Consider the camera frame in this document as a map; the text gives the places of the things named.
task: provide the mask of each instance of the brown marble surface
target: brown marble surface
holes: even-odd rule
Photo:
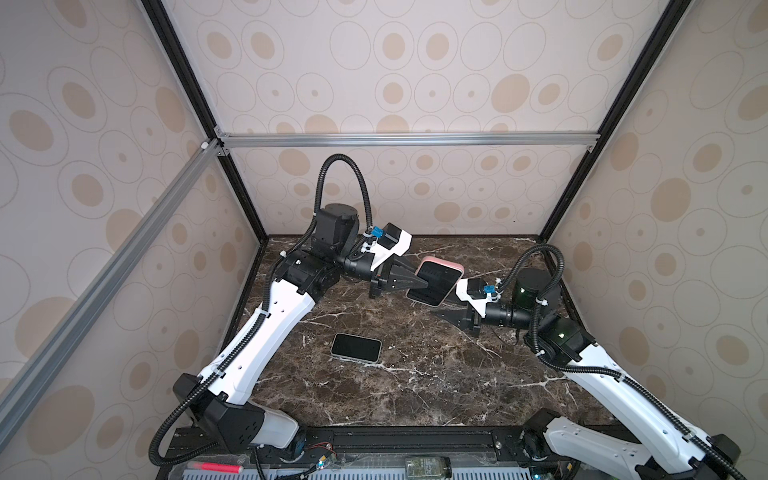
[[[296,241],[273,238],[248,313],[261,303],[264,272]],[[407,257],[460,263],[466,276],[493,281],[534,244],[510,237],[415,237]],[[543,267],[540,256],[532,265]],[[305,425],[516,425],[541,407],[575,422],[613,422],[592,396],[544,367],[514,330],[483,326],[479,339],[437,319],[405,293],[368,298],[368,283],[342,279],[288,335],[263,371],[252,400]],[[339,333],[382,341],[380,362],[330,356]]]

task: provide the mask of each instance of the wall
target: wall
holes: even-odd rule
[[[170,388],[216,355],[256,245],[207,168],[0,454],[0,478],[154,478],[147,447],[178,405]]]
[[[343,149],[360,167],[374,223],[410,233],[540,232],[584,145],[368,147]],[[331,147],[234,149],[234,159],[267,233],[304,233],[312,219],[317,172]],[[352,170],[334,164],[323,204],[355,206],[362,195]]]
[[[129,0],[4,2],[0,391],[199,147]]]
[[[132,2],[2,8],[0,390],[202,138]],[[214,161],[0,453],[0,478],[153,478],[168,389],[215,355],[256,245]]]
[[[222,129],[258,134],[595,130],[666,2],[471,0],[450,2],[446,8],[440,0],[167,0],[165,5],[187,56],[204,80],[201,84]],[[410,215],[404,221],[410,222],[414,233],[538,233],[556,197],[545,200],[531,189],[542,186],[534,187],[542,176],[550,176],[534,172],[514,193],[515,198],[522,196],[515,204],[517,212],[534,203],[523,202],[524,194],[538,198],[538,206],[528,208],[543,207],[544,220],[520,222],[514,212],[504,221],[488,218],[486,210],[510,201],[511,194],[494,191],[521,175],[512,163],[524,150],[501,148],[493,153],[498,169],[476,174],[469,164],[482,162],[485,157],[478,156],[492,148],[466,149],[470,154],[452,153],[454,148],[429,149],[436,172],[405,168],[415,162],[412,155],[418,148],[389,153],[369,148],[353,158],[379,162],[366,178],[381,196],[377,206],[385,209],[383,204],[394,200],[394,205],[388,204],[388,213],[394,215],[382,221],[396,221],[398,212],[408,207]],[[532,150],[535,171],[536,162],[554,149]],[[568,149],[568,155],[579,157],[584,152],[577,150]],[[310,169],[307,177],[304,169],[295,170],[301,174],[278,171],[276,159],[282,154],[295,159],[286,161],[305,164],[309,159],[314,166],[335,151],[303,148],[240,154],[244,160],[250,155],[245,163],[252,170],[241,170],[244,177],[255,174],[282,183],[261,180],[274,184],[272,190],[261,192],[259,182],[251,182],[256,188],[250,192],[267,233],[303,231],[305,219],[294,210],[302,208],[305,199],[286,192],[291,191],[290,181],[300,181],[295,177],[314,183],[316,172]],[[382,154],[384,162],[394,160],[396,167],[381,167]],[[467,169],[453,169],[459,173],[452,174],[445,167],[453,161],[451,155],[468,163],[466,175]],[[394,176],[400,176],[402,183]],[[415,201],[427,194],[406,193],[422,176],[430,179],[428,184],[440,184],[448,177],[465,184],[467,194],[444,200],[456,203],[461,212],[481,201],[480,217],[462,220],[456,214],[441,220],[435,212],[439,196]],[[567,182],[567,176],[554,179],[549,193]],[[469,193],[473,181],[485,185],[484,194],[477,195],[482,198]],[[294,220],[285,220],[288,216]]]
[[[700,2],[552,242],[590,331],[768,469],[768,2]]]

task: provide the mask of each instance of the red marker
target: red marker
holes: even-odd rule
[[[187,462],[187,468],[207,470],[209,472],[243,473],[242,465],[225,465],[223,463]]]

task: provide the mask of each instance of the smartphone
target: smartphone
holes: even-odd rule
[[[366,363],[378,362],[381,351],[381,340],[348,333],[337,333],[331,345],[331,356]]]
[[[427,288],[413,289],[406,296],[414,302],[438,306],[451,293],[456,282],[464,275],[464,267],[436,257],[425,257],[416,276],[427,281]]]

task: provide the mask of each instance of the black smartphone screen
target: black smartphone screen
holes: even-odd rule
[[[462,278],[462,272],[450,266],[434,262],[424,262],[416,274],[429,283],[427,288],[408,290],[406,296],[411,300],[438,306],[451,293],[456,282]]]
[[[375,363],[379,361],[381,349],[381,340],[337,333],[336,337],[333,338],[331,355]]]

